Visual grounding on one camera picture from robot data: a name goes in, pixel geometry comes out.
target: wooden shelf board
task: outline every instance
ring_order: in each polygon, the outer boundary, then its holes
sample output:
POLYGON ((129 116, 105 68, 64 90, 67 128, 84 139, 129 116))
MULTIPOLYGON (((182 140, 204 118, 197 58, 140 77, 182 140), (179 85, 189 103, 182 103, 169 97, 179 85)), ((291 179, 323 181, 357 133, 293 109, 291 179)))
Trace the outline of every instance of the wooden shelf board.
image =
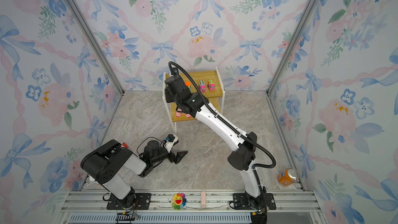
MULTIPOLYGON (((212 70, 212 71, 201 71, 201 72, 190 72, 189 75, 192 77, 192 79, 196 82, 196 84, 199 86, 199 81, 203 81, 203 83, 206 85, 206 92, 202 92, 202 94, 210 99, 210 98, 218 98, 222 97, 222 88, 221 88, 221 83, 220 80, 218 79, 217 71, 212 70), (212 79, 214 82, 214 86, 216 90, 210 91, 209 88, 207 87, 208 80, 212 79)), ((185 82, 189 82, 188 78, 180 72, 180 76, 182 79, 184 79, 185 82)), ((166 79, 170 77, 170 75, 167 73, 166 74, 166 79)), ((191 85, 192 92, 196 92, 196 89, 193 85, 191 85)))
MULTIPOLYGON (((213 104, 213 106, 217 109, 218 112, 221 112, 220 110, 220 105, 218 103, 218 99, 217 98, 210 98, 209 102, 211 102, 213 104)), ((192 120, 196 120, 196 118, 190 117, 187 118, 185 117, 185 113, 181 114, 181 117, 176 117, 176 107, 177 105, 173 102, 171 103, 171 107, 170 107, 170 112, 171 112, 171 117, 172 117, 172 121, 173 122, 181 122, 181 121, 192 121, 192 120)))

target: rainbow flower plush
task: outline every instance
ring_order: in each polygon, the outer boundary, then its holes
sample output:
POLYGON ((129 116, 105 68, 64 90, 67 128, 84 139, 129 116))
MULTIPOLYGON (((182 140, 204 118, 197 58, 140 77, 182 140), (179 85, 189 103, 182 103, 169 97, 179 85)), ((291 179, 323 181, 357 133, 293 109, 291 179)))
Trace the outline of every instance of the rainbow flower plush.
POLYGON ((183 193, 175 194, 172 198, 172 206, 174 209, 182 209, 185 207, 187 200, 183 193))

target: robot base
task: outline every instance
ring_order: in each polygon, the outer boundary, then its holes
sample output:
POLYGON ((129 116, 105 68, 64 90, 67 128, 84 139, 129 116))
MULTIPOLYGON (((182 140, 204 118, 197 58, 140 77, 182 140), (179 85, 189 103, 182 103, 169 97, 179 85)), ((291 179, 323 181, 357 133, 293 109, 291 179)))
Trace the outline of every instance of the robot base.
MULTIPOLYGON (((129 209, 134 208, 135 210, 148 210, 150 204, 151 193, 133 193, 134 194, 134 204, 137 202, 136 206, 129 206, 129 209)), ((108 200, 107 210, 126 210, 123 208, 121 200, 119 200, 114 194, 111 194, 108 200)))
MULTIPOLYGON (((263 194, 266 198, 266 206, 268 210, 275 210, 276 204, 273 194, 266 193, 265 187, 263 187, 263 194)), ((247 193, 234 193, 232 194, 232 197, 234 199, 234 208, 239 210, 259 210, 264 205, 262 203, 261 195, 254 198, 247 193)))

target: floral wallpaper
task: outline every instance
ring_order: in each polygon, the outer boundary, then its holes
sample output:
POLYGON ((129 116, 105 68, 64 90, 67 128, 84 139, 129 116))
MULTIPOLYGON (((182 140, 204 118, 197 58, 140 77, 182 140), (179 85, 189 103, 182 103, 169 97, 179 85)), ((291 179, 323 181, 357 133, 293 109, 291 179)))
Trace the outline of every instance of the floral wallpaper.
POLYGON ((398 223, 397 0, 319 0, 271 100, 329 224, 398 223))
MULTIPOLYGON (((162 71, 169 61, 191 72, 217 66, 226 90, 265 90, 307 4, 307 0, 76 2, 125 90, 161 90, 162 71)), ((297 52, 308 56, 303 49, 297 52)))
POLYGON ((120 95, 63 0, 0 9, 0 222, 53 223, 120 95))

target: toy car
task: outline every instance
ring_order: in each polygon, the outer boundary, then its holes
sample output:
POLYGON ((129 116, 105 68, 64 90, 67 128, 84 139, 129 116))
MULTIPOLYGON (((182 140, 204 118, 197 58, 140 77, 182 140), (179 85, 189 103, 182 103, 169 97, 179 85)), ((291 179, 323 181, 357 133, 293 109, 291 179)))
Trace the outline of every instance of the toy car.
POLYGON ((207 84, 207 87, 209 88, 210 91, 216 90, 216 86, 214 86, 214 82, 212 79, 209 80, 209 83, 207 84))
POLYGON ((199 89, 201 92, 206 92, 206 86, 203 81, 199 81, 199 89))

